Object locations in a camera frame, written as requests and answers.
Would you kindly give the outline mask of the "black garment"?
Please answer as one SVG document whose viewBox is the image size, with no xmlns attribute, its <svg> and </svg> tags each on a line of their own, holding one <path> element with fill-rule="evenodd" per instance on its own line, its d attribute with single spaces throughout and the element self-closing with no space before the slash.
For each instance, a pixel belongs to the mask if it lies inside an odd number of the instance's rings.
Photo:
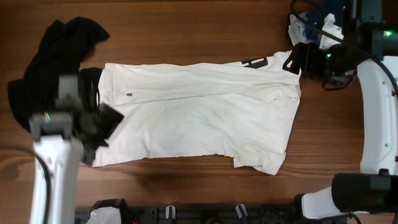
<svg viewBox="0 0 398 224">
<path fill-rule="evenodd" d="M 80 70 L 80 63 L 109 33 L 94 20 L 76 17 L 67 23 L 56 20 L 47 27 L 38 51 L 21 79 L 8 83 L 8 99 L 16 121 L 30 131 L 29 118 L 49 111 L 58 95 L 58 77 L 78 74 L 87 90 L 98 91 L 102 69 Z"/>
</svg>

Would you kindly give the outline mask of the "white t-shirt with black print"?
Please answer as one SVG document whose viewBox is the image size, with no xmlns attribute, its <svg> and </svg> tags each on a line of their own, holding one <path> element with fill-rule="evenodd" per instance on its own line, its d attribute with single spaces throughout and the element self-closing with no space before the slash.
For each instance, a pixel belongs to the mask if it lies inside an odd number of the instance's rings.
<svg viewBox="0 0 398 224">
<path fill-rule="evenodd" d="M 288 56 L 277 52 L 260 68 L 107 63 L 100 100 L 123 120 L 96 151 L 94 166 L 217 154 L 275 175 L 301 97 L 300 77 L 282 68 Z"/>
</svg>

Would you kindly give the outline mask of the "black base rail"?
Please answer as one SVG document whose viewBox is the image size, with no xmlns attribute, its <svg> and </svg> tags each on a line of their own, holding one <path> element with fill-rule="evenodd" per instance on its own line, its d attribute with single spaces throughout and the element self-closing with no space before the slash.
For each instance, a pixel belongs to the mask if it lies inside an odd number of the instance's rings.
<svg viewBox="0 0 398 224">
<path fill-rule="evenodd" d="M 137 223 L 137 224 L 284 224 L 284 223 L 326 223 L 344 224 L 347 217 L 324 218 L 321 220 L 293 219 L 284 207 L 234 207 L 176 208 L 169 205 L 158 207 L 129 207 L 123 211 L 116 207 L 80 209 L 75 212 L 75 223 Z"/>
</svg>

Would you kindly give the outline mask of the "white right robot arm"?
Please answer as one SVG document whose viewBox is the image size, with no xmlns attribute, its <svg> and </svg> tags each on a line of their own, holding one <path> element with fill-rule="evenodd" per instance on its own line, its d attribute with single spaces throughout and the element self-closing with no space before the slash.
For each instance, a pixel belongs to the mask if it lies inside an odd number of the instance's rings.
<svg viewBox="0 0 398 224">
<path fill-rule="evenodd" d="M 353 71 L 363 96 L 364 148 L 358 174 L 337 173 L 331 186 L 297 195 L 292 218 L 308 222 L 356 213 L 397 214 L 397 51 L 371 58 L 336 44 L 298 43 L 283 69 L 327 82 Z"/>
</svg>

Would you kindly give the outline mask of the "light grey garment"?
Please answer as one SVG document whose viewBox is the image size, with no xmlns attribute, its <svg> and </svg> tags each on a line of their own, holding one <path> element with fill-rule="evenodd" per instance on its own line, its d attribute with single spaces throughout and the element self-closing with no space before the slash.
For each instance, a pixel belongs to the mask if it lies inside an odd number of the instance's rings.
<svg viewBox="0 0 398 224">
<path fill-rule="evenodd" d="M 287 38 L 294 46 L 300 42 L 305 44 L 319 44 L 318 33 L 308 25 L 298 20 L 293 14 L 289 15 L 289 24 L 287 26 Z"/>
</svg>

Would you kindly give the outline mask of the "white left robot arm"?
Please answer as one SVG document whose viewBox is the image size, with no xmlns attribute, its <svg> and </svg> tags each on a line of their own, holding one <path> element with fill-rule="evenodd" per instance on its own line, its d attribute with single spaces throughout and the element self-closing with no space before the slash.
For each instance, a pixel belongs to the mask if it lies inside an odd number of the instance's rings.
<svg viewBox="0 0 398 224">
<path fill-rule="evenodd" d="M 73 223 L 79 164 L 93 164 L 124 116 L 102 103 L 95 111 L 51 111 L 29 120 L 35 157 L 31 223 Z"/>
</svg>

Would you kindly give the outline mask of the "blue garment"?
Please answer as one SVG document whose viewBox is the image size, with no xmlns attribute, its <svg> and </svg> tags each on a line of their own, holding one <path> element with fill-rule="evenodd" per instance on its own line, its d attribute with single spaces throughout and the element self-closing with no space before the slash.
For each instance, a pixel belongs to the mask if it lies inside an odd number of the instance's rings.
<svg viewBox="0 0 398 224">
<path fill-rule="evenodd" d="M 333 14 L 335 16 L 335 25 L 342 27 L 342 13 L 345 2 L 345 0 L 323 0 L 318 6 L 322 10 L 324 16 Z M 321 14 L 317 9 L 306 12 L 306 14 L 302 17 L 313 26 L 317 26 L 319 23 L 323 22 Z M 311 29 L 308 25 L 305 25 L 304 33 L 307 40 L 318 44 L 320 43 L 318 39 L 318 32 Z"/>
</svg>

